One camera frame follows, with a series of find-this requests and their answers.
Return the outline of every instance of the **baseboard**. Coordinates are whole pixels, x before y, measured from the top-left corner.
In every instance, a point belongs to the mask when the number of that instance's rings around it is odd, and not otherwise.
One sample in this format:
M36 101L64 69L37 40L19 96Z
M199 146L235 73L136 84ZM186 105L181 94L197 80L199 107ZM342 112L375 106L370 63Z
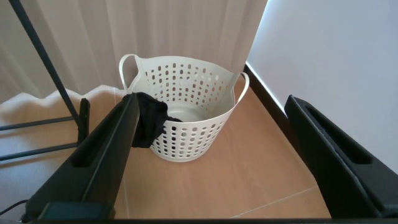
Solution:
M257 76L255 76L247 65L244 66L244 72L249 75L250 87L253 92L260 99L262 105L267 109L268 113L272 116L272 119L274 119L280 130L297 151L297 149L299 149L299 142L290 126L289 119L283 111L283 107L279 102L277 102L272 93L267 91L267 88L260 80L258 80Z

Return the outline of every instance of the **wire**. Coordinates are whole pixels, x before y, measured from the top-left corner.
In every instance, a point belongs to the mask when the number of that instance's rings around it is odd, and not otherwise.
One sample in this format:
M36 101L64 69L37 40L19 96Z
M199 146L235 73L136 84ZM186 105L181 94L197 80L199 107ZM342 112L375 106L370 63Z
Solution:
M11 209L17 207L17 206L20 205L20 204L26 203L27 201L28 201L28 200L21 200L21 201L15 203L14 205L11 205L10 207L8 207L8 208L4 209L3 211L1 211L1 212L0 212L0 215L6 213L6 212L8 212L8 211L10 211Z

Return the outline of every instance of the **laundry basket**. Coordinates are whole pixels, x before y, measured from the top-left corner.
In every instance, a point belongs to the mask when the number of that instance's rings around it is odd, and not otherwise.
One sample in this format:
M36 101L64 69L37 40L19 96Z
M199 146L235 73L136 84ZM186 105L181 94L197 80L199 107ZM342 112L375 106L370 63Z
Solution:
M123 64L130 56L135 58L138 74L127 87ZM169 116L183 121L166 121L163 134L150 147L172 162L202 156L249 88L245 73L231 73L213 63L186 57L139 58L127 54L120 60L119 72L127 93L147 93L167 103ZM235 103L233 87L240 74L246 82Z

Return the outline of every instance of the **floor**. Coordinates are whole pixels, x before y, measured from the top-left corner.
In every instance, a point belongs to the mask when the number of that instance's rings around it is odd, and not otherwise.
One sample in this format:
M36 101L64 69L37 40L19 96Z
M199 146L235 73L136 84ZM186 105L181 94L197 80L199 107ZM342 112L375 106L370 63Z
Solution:
M238 81L236 91L243 87ZM75 107L82 96L69 92ZM87 93L90 131L121 100L100 86ZM59 94L20 94L0 105L0 125L69 116ZM76 141L73 121L0 133L0 155ZM29 198L73 152L0 162L0 210ZM116 218L330 218L317 184L252 90L201 158L173 163L132 148ZM0 218L17 220L18 206Z

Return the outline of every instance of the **basket handle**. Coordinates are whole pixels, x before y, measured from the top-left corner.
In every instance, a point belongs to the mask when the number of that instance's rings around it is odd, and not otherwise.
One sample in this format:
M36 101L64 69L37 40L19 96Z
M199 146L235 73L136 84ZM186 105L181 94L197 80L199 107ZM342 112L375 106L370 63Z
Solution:
M249 76L248 76L246 73L244 73L244 72L241 72L241 75L243 76L245 83L244 83L243 91L242 91L241 95L239 96L237 102L235 103L235 106L238 105L238 103L242 100L243 96L244 96L244 95L246 94L246 92L248 91L248 89L249 89L249 84L250 84Z
M139 74L139 72L142 70L141 58L138 57L137 55L135 55L135 54L126 54L125 56L123 56L123 57L120 59L120 62L119 62L119 74L120 74L120 79L121 79L122 84L123 84L124 91L126 91L126 92L128 92L128 91L127 91L127 90L128 90L128 87L127 87L127 85L126 85L126 82L124 81L123 65L124 65L124 62L126 61L126 59L127 59L128 57L130 57L130 56L134 56L134 59L136 60L137 69L138 69L138 74Z

